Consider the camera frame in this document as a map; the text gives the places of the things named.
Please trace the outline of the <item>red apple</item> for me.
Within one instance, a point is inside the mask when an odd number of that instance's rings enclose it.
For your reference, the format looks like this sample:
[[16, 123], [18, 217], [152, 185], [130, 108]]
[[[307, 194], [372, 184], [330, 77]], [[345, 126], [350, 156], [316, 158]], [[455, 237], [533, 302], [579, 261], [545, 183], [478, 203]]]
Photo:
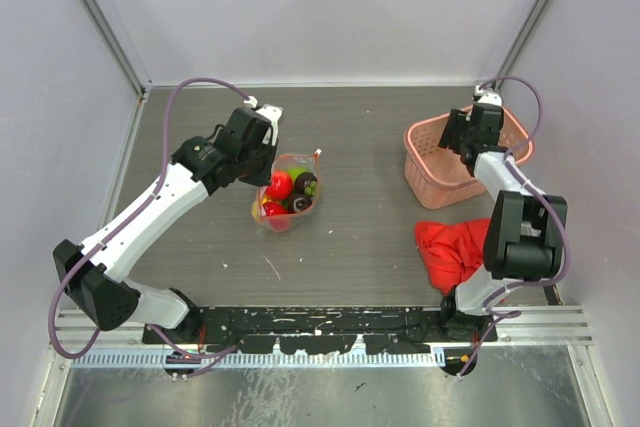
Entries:
[[264, 195], [274, 201], [286, 200], [294, 190], [294, 182], [286, 171], [276, 170]]

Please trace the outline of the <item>green apple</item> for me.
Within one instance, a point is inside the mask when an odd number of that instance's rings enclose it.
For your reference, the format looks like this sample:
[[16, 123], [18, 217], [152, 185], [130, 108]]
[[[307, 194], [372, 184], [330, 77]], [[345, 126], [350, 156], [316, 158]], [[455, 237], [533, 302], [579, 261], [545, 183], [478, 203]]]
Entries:
[[303, 174], [303, 173], [306, 173], [306, 172], [307, 172], [307, 169], [306, 169], [306, 168], [301, 168], [301, 167], [292, 168], [292, 169], [289, 169], [289, 170], [287, 171], [287, 173], [290, 175], [290, 177], [291, 177], [291, 179], [292, 179], [293, 181], [295, 181], [295, 180], [296, 180], [296, 178], [297, 178], [300, 174]]

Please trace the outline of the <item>clear zip top bag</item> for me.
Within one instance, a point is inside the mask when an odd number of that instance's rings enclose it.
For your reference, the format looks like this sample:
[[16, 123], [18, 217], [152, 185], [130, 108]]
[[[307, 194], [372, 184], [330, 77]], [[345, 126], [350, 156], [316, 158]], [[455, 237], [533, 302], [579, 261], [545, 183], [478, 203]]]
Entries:
[[313, 213], [324, 187], [321, 154], [317, 149], [312, 154], [282, 154], [275, 159], [270, 183], [258, 189], [251, 206], [258, 226], [282, 233]]

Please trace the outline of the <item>red oval fruit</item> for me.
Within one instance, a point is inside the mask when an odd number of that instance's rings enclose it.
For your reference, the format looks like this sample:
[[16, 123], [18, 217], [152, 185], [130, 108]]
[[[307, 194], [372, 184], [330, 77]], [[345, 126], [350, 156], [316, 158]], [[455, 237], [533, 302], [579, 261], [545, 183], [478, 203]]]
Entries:
[[266, 217], [278, 216], [278, 215], [287, 215], [288, 209], [283, 206], [281, 203], [276, 201], [268, 201], [262, 205], [264, 215]]

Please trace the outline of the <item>dark maroon fruit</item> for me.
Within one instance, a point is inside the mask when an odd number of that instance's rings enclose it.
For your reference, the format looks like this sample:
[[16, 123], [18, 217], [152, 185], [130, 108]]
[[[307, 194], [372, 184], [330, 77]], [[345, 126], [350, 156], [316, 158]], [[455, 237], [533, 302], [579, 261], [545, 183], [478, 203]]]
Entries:
[[287, 212], [289, 214], [296, 214], [311, 207], [313, 205], [313, 198], [304, 193], [293, 193], [287, 199], [286, 204]]
[[314, 197], [317, 185], [317, 176], [310, 171], [304, 171], [296, 176], [294, 180], [294, 191], [298, 194]]

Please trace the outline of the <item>yellow pear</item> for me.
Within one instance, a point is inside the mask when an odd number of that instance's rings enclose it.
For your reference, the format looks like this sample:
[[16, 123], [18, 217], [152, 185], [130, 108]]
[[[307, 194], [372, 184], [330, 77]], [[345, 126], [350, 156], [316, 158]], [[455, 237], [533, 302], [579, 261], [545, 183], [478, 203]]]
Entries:
[[251, 214], [256, 222], [259, 222], [263, 217], [262, 204], [260, 200], [255, 200], [251, 206]]

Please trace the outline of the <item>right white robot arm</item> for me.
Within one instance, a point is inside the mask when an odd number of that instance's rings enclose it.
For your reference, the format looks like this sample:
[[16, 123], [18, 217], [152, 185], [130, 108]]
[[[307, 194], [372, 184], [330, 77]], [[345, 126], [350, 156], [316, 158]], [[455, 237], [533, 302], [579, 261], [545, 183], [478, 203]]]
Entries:
[[439, 141], [459, 155], [494, 201], [482, 265], [441, 302], [438, 329], [452, 341], [488, 332], [494, 307], [517, 289], [552, 281], [569, 258], [567, 202], [524, 176], [513, 150], [500, 142], [504, 124], [502, 101], [484, 94], [469, 111], [450, 112]]

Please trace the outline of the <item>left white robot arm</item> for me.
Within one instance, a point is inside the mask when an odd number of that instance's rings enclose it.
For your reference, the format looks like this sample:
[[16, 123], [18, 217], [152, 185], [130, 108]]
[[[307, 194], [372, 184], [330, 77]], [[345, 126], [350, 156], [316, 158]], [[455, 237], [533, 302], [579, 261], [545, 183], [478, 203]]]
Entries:
[[235, 109], [212, 137], [184, 141], [158, 178], [100, 231], [54, 248], [64, 293], [99, 330], [136, 321], [163, 327], [178, 343], [197, 337], [200, 319], [184, 294], [136, 283], [129, 274], [172, 224], [218, 189], [235, 181], [269, 183], [282, 117], [272, 105]]

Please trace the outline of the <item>pink plastic basket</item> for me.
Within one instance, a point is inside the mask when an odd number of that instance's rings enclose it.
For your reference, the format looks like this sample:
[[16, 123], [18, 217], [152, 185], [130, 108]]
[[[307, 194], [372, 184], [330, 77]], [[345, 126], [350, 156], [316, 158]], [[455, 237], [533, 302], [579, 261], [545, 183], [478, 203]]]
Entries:
[[406, 180], [420, 204], [431, 210], [453, 205], [486, 191], [461, 163], [459, 155], [439, 141], [447, 113], [411, 124], [404, 133]]

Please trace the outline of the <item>red cloth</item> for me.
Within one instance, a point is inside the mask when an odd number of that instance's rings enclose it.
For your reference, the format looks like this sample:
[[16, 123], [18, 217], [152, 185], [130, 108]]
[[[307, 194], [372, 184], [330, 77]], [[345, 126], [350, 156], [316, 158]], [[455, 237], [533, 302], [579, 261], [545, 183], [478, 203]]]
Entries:
[[415, 224], [414, 239], [429, 281], [443, 296], [469, 280], [482, 265], [489, 222], [476, 219], [457, 224]]

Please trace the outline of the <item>right aluminium frame post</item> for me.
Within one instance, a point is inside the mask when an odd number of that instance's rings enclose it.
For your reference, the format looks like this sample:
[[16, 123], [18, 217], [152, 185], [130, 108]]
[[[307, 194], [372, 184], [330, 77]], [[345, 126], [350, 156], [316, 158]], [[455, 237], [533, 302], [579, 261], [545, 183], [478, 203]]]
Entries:
[[521, 54], [524, 52], [552, 2], [553, 0], [534, 0], [521, 28], [507, 52], [504, 61], [501, 64], [500, 69], [497, 72], [498, 77], [505, 77], [512, 73], [514, 66]]

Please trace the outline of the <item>aluminium frame post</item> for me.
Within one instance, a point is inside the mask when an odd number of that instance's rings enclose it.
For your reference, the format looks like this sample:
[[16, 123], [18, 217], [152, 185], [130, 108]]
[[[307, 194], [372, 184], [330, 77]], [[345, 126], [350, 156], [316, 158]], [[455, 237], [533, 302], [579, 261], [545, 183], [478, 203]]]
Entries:
[[507, 52], [504, 61], [501, 64], [500, 69], [497, 72], [498, 77], [505, 77], [512, 73], [514, 66], [521, 54], [524, 52], [552, 2], [553, 0], [534, 0], [521, 28]]
[[153, 82], [114, 1], [80, 0], [80, 3], [129, 85], [139, 97], [144, 96]]

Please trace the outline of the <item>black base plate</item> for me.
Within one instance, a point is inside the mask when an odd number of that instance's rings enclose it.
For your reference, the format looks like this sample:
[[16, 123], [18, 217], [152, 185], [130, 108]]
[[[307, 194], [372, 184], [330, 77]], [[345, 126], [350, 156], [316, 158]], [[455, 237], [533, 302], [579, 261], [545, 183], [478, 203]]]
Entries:
[[344, 354], [358, 341], [376, 355], [429, 353], [433, 343], [475, 343], [492, 316], [454, 314], [427, 307], [215, 307], [195, 315], [200, 323], [176, 344], [199, 343], [208, 353], [236, 346], [242, 353]]

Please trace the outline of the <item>left aluminium frame post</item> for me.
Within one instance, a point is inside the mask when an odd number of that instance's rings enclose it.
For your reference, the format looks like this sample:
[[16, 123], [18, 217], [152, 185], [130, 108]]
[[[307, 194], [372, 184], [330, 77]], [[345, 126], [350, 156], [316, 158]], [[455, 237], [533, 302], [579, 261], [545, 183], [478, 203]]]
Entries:
[[114, 1], [80, 0], [80, 3], [129, 85], [139, 97], [144, 96], [153, 82]]

